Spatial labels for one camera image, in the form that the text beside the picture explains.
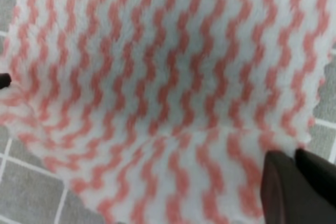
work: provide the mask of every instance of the microfiber towel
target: microfiber towel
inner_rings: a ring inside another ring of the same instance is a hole
[[[263,223],[309,142],[336,0],[17,0],[0,124],[106,223]]]

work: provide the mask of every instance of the gray tile floor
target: gray tile floor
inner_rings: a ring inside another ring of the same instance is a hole
[[[0,0],[0,54],[15,0]],[[315,108],[317,125],[311,129],[310,148],[336,160],[336,60],[326,69],[321,102]],[[17,140],[0,127],[0,224],[103,224],[62,182],[43,168]]]

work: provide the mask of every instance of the pink and white wavy striped cloth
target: pink and white wavy striped cloth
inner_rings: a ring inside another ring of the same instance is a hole
[[[336,0],[17,0],[0,124],[107,223],[262,223],[309,141]]]

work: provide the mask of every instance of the white grout line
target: white grout line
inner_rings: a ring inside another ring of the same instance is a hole
[[[0,220],[7,223],[7,224],[21,224],[19,222],[10,220],[10,219],[6,218],[5,216],[2,216],[2,215],[0,215]]]
[[[332,129],[336,130],[336,123],[332,123],[332,122],[329,122],[329,121],[326,121],[326,120],[323,120],[323,119],[318,119],[318,118],[315,119],[315,122],[318,125],[325,126],[325,127],[332,128]]]
[[[5,155],[0,153],[0,157],[4,159]],[[56,174],[51,173],[48,170],[45,170],[45,169],[43,169],[41,167],[38,167],[38,166],[35,166],[35,165],[31,165],[31,164],[29,164],[27,162],[24,162],[22,160],[19,160],[17,158],[9,156],[9,157],[6,158],[6,160],[10,161],[10,162],[12,162],[14,164],[17,164],[19,166],[22,166],[24,168],[27,168],[27,169],[33,170],[35,172],[41,173],[43,175],[46,175],[46,176],[49,176],[49,177],[52,177],[52,178],[56,178],[56,179],[60,179]]]
[[[334,140],[334,143],[331,147],[331,151],[330,151],[330,156],[328,158],[328,161],[332,164],[335,163],[335,159],[336,159],[336,138]]]
[[[59,224],[59,220],[61,218],[61,214],[62,214],[62,210],[64,207],[65,199],[67,198],[67,194],[68,194],[68,189],[64,187],[61,200],[59,201],[59,204],[58,204],[54,224]]]
[[[0,37],[7,37],[7,33],[5,31],[0,31]]]
[[[6,167],[6,162],[8,160],[9,151],[10,151],[10,147],[12,145],[12,141],[13,140],[11,138],[8,139],[7,145],[6,145],[6,149],[5,149],[5,153],[4,153],[3,158],[2,158],[1,167],[0,167],[0,183],[1,183],[2,177],[4,175],[4,171],[5,171],[5,167]]]

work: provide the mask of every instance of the black object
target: black object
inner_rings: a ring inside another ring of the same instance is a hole
[[[297,157],[300,167],[309,170],[310,155],[298,151]],[[268,152],[265,157],[261,201],[266,224],[336,223],[336,208],[314,190],[294,160],[282,152]]]
[[[9,87],[12,79],[8,73],[0,73],[0,89]]]
[[[314,190],[336,207],[336,167],[304,150],[296,151],[295,161],[296,166]]]

